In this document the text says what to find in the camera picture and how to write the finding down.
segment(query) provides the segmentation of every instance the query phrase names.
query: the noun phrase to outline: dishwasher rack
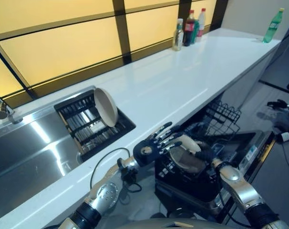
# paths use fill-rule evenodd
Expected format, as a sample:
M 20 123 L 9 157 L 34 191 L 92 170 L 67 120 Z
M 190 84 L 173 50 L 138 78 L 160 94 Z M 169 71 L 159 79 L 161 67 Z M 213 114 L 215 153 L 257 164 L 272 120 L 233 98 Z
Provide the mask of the dishwasher rack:
M 54 108 L 78 145 L 83 161 L 136 127 L 119 109 L 116 125 L 107 126 L 95 107 L 93 90 L 57 104 Z
M 184 129 L 192 139 L 205 141 L 211 146 L 219 142 L 225 144 L 240 130 L 237 125 L 241 116 L 240 110 L 218 100 L 210 102 L 204 111 L 201 120 L 189 124 Z

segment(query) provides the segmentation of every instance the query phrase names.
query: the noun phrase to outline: white countertop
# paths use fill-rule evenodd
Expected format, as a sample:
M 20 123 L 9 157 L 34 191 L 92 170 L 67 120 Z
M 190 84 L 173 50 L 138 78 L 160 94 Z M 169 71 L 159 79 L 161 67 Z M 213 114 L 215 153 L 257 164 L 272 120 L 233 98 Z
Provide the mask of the white countertop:
M 261 43 L 253 34 L 218 29 L 180 52 L 171 49 L 158 52 L 18 107 L 18 114 L 29 114 L 40 106 L 95 85 L 110 93 L 136 128 L 0 218 L 0 229 L 45 226 L 89 192 L 93 168 L 105 153 L 118 147 L 127 147 L 132 152 L 139 141 L 160 125 L 186 120 L 279 43 L 278 40 Z M 103 162 L 94 181 L 99 180 L 118 157 L 126 158 L 125 152 Z

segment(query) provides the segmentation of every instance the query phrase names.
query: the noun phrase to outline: frosted glass window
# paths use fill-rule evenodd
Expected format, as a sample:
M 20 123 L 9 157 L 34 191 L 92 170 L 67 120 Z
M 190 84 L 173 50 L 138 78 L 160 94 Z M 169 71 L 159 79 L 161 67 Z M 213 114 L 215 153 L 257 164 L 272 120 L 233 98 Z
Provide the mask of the frosted glass window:
M 173 37 L 178 5 L 126 15 L 131 51 Z
M 113 11 L 112 0 L 0 0 L 0 33 Z
M 0 42 L 29 85 L 121 55 L 115 17 Z
M 0 96 L 10 94 L 20 89 L 22 89 L 22 86 L 0 59 Z
M 125 11 L 128 13 L 131 9 L 146 9 L 154 6 L 163 6 L 167 4 L 178 4 L 178 0 L 124 0 Z
M 210 25 L 215 11 L 217 0 L 205 0 L 205 1 L 194 1 L 191 3 L 191 9 L 194 10 L 194 17 L 198 18 L 202 8 L 206 8 L 206 21 L 205 25 Z

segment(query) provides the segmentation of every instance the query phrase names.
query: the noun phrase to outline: clear bottle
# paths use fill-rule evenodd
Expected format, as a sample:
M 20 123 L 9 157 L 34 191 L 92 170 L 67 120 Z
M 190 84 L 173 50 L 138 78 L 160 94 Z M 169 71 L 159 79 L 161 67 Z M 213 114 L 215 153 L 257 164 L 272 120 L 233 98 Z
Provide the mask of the clear bottle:
M 205 27 L 205 19 L 206 19 L 206 8 L 202 8 L 202 11 L 200 15 L 198 16 L 198 23 L 200 24 L 199 31 L 197 33 L 198 37 L 201 37 L 203 35 L 204 27 Z
M 268 27 L 268 31 L 266 32 L 263 42 L 269 43 L 272 39 L 274 34 L 276 33 L 276 30 L 282 20 L 282 13 L 284 11 L 284 8 L 280 8 L 279 12 L 276 14 L 276 16 L 272 19 L 272 22 L 270 23 Z
M 183 44 L 183 19 L 177 19 L 176 30 L 174 31 L 173 35 L 173 42 L 172 42 L 172 49 L 175 51 L 180 51 L 182 49 Z
M 194 30 L 194 10 L 190 10 L 189 17 L 186 20 L 185 24 L 185 37 L 184 37 L 184 46 L 189 46 L 191 43 L 192 33 Z

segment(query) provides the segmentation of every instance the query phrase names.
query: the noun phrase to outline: bottle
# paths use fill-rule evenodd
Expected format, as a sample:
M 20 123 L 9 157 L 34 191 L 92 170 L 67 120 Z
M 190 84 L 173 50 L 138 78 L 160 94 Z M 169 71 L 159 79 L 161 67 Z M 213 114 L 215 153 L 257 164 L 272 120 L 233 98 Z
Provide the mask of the bottle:
M 196 36 L 197 36 L 199 28 L 200 28 L 200 24 L 198 23 L 198 20 L 195 20 L 194 29 L 193 29 L 193 33 L 191 36 L 191 44 L 194 44 L 196 42 Z
M 173 42 L 172 42 L 172 49 L 175 51 L 180 51 L 182 49 L 183 44 L 183 19 L 177 19 L 176 30 L 174 31 L 173 35 Z
M 197 33 L 198 37 L 201 37 L 203 35 L 204 27 L 205 27 L 205 19 L 206 19 L 206 8 L 202 8 L 202 11 L 200 13 L 200 16 L 198 16 L 198 23 L 200 24 L 199 31 Z
M 189 17 L 186 20 L 184 46 L 189 46 L 191 43 L 192 32 L 194 29 L 194 22 L 195 22 L 193 13 L 194 13 L 194 10 L 190 10 Z
M 268 31 L 265 34 L 264 38 L 263 38 L 263 42 L 264 43 L 269 43 L 272 40 L 272 38 L 273 38 L 273 36 L 274 36 L 274 34 L 275 34 L 275 32 L 276 32 L 281 20 L 282 20 L 283 11 L 284 11 L 284 8 L 280 8 L 279 12 L 272 19 L 272 22 L 270 23 L 270 25 L 268 27 Z

